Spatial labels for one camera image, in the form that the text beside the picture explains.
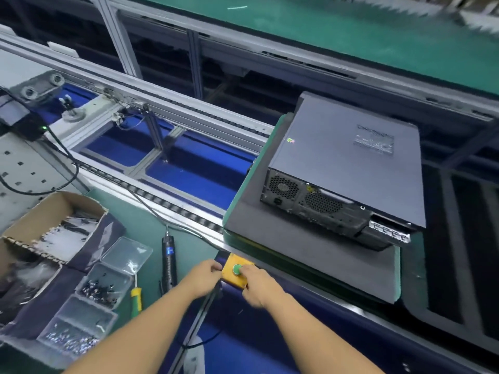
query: black power screwdriver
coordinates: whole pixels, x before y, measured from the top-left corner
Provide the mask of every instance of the black power screwdriver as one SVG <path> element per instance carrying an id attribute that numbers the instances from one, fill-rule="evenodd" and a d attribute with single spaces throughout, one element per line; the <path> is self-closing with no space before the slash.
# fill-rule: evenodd
<path id="1" fill-rule="evenodd" d="M 168 227 L 165 237 L 161 240 L 161 251 L 163 254 L 163 276 L 161 278 L 161 290 L 167 293 L 177 286 L 177 262 L 175 260 L 175 240 L 170 235 Z"/>

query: yellow and green screwdriver handle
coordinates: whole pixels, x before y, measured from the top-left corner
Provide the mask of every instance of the yellow and green screwdriver handle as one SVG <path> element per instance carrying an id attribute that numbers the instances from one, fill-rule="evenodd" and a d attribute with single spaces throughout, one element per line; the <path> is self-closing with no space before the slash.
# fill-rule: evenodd
<path id="1" fill-rule="evenodd" d="M 135 274 L 135 287 L 130 292 L 132 296 L 132 318 L 142 312 L 142 289 L 137 286 L 137 274 Z"/>

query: pile of screws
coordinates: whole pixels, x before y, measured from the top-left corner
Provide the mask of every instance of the pile of screws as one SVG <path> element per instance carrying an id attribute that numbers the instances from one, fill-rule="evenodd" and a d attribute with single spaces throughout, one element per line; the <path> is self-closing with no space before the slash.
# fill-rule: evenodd
<path id="1" fill-rule="evenodd" d="M 47 333 L 45 338 L 63 351 L 76 356 L 86 353 L 99 342 L 96 337 L 88 335 L 64 322 L 55 323 L 52 330 L 55 330 L 55 332 Z"/>
<path id="2" fill-rule="evenodd" d="M 102 304 L 105 307 L 113 308 L 118 298 L 114 295 L 114 285 L 103 286 L 99 285 L 99 280 L 88 280 L 80 290 L 80 295 Z"/>

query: green tabletop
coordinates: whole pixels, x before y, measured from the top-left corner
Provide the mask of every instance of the green tabletop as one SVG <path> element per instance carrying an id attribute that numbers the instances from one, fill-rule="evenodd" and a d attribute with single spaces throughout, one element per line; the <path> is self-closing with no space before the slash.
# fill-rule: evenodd
<path id="1" fill-rule="evenodd" d="M 499 39 L 450 20 L 336 0 L 145 0 L 499 94 Z"/>
<path id="2" fill-rule="evenodd" d="M 137 240 L 154 249 L 138 274 L 138 284 L 142 288 L 143 307 L 150 306 L 159 298 L 159 279 L 161 278 L 161 238 L 166 228 L 153 214 L 122 201 L 102 190 L 93 189 L 88 194 L 107 208 L 127 229 L 127 237 Z M 203 260 L 215 258 L 217 250 L 201 239 L 187 232 L 171 230 L 175 238 L 178 280 L 180 281 L 190 269 Z M 119 318 L 114 330 L 130 320 L 131 300 L 125 298 L 116 310 Z M 0 349 L 0 374 L 36 373 L 52 374 L 59 372 L 29 358 L 9 346 Z"/>

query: forearm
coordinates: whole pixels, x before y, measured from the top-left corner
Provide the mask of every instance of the forearm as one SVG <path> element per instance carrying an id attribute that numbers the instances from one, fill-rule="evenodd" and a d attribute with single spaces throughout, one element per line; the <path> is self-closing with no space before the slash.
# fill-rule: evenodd
<path id="1" fill-rule="evenodd" d="M 181 285 L 77 360 L 66 374 L 156 374 L 193 301 Z"/>
<path id="2" fill-rule="evenodd" d="M 362 353 L 312 316 L 291 295 L 283 293 L 267 309 L 302 373 L 382 373 Z"/>

